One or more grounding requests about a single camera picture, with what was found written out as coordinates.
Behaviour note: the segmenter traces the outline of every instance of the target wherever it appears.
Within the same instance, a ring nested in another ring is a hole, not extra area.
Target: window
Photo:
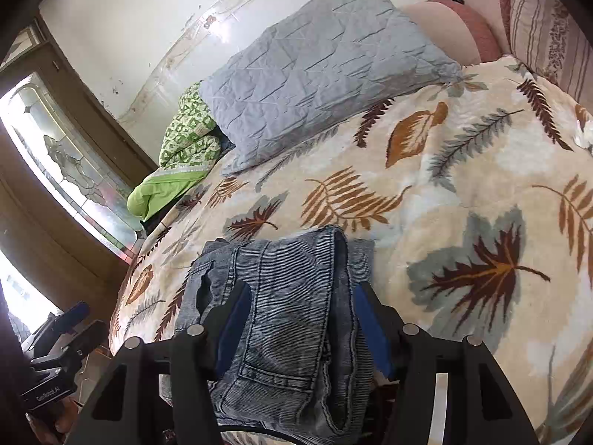
[[[93,151],[37,73],[0,99],[0,118],[52,196],[91,235],[131,263],[142,231],[127,211],[131,189]]]
[[[0,70],[8,65],[11,60],[14,60],[21,53],[25,52],[25,50],[39,45],[42,40],[43,38],[41,37],[41,32],[37,25],[35,23],[29,25],[17,35],[16,40],[10,47],[10,50],[8,50],[8,54],[4,57],[2,63],[0,63]]]
[[[0,251],[0,281],[8,310],[33,333],[49,316],[62,312],[25,279]]]

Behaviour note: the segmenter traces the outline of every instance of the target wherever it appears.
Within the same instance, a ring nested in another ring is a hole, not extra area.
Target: gray pillow
[[[266,29],[199,93],[252,167],[378,100],[457,81],[461,67],[390,0],[311,0]]]

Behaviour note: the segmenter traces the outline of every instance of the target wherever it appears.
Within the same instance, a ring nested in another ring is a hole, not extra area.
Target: leaf print blanket
[[[223,178],[228,155],[144,242],[112,351],[172,335],[206,241],[335,224],[375,241],[383,303],[434,336],[481,336],[540,441],[565,443],[593,405],[591,126],[570,96],[503,57]]]

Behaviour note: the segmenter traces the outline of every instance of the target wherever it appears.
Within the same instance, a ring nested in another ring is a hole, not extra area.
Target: denim jeans
[[[356,442],[373,366],[352,291],[371,280],[372,255],[372,241],[347,242],[334,226],[279,241],[206,244],[186,278],[176,333],[223,303],[236,280],[253,294],[235,359],[210,385],[219,423],[311,444]]]

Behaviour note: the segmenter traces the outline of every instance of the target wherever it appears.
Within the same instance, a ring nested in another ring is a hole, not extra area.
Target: quilted pillowcase
[[[161,167],[167,167],[176,158],[183,160],[195,142],[216,126],[198,93],[199,87],[200,82],[194,83],[179,97],[179,111],[165,130],[158,156]]]
[[[484,18],[467,5],[429,0],[402,6],[401,10],[437,47],[462,65],[494,62],[502,56]]]
[[[204,80],[200,95],[236,144],[228,175],[378,100],[460,75],[390,0],[312,0]]]
[[[560,0],[511,0],[513,54],[593,110],[593,49]]]

